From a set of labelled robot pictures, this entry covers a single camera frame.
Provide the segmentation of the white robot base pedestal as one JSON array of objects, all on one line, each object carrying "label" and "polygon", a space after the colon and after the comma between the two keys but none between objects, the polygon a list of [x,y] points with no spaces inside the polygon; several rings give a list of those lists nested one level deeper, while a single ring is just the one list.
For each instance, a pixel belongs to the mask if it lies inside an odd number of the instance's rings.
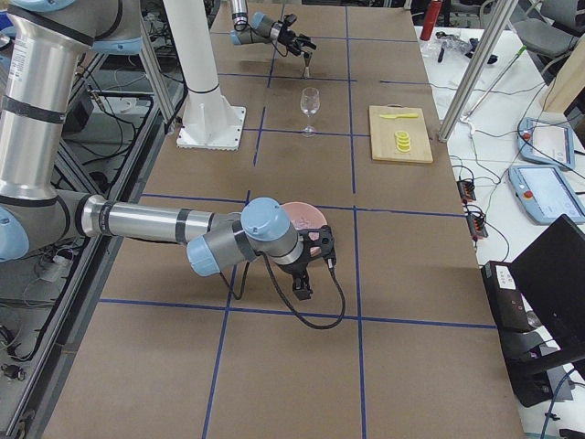
[{"label": "white robot base pedestal", "polygon": [[235,151],[246,109],[223,95],[202,1],[168,0],[165,12],[187,88],[177,145]]}]

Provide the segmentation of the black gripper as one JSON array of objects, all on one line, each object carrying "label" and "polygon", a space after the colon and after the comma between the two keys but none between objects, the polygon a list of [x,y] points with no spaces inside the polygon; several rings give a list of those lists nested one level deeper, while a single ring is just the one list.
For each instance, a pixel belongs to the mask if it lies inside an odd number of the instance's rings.
[{"label": "black gripper", "polygon": [[318,258],[318,255],[303,253],[295,261],[289,256],[279,260],[279,267],[292,277],[292,292],[299,301],[306,300],[313,294],[307,267]]},{"label": "black gripper", "polygon": [[310,59],[316,50],[316,45],[309,37],[297,37],[293,31],[285,28],[280,31],[277,41],[295,57]]}]

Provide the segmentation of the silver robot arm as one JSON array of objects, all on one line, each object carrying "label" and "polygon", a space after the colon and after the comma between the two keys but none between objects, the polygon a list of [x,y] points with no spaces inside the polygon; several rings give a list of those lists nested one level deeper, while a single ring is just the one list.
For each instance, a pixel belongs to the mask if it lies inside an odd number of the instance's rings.
[{"label": "silver robot arm", "polygon": [[[311,39],[290,30],[297,17],[273,20],[246,1],[231,1],[234,45],[280,43],[295,56]],[[159,209],[56,190],[50,179],[74,70],[84,52],[138,54],[143,45],[140,1],[9,1],[16,28],[1,101],[1,262],[83,235],[123,236],[186,246],[201,276],[270,257],[292,276],[299,300],[309,299],[307,265],[316,243],[296,231],[272,198],[256,198],[241,213]],[[237,150],[246,109],[222,94],[201,1],[165,1],[188,90],[178,146]]]},{"label": "silver robot arm", "polygon": [[282,56],[288,54],[303,56],[309,62],[316,45],[310,37],[292,30],[297,20],[295,14],[284,15],[282,19],[275,20],[262,12],[257,12],[249,17],[248,3],[246,1],[233,0],[230,2],[233,29],[230,31],[232,44],[243,46],[249,44],[270,44],[279,51],[284,48]]}]

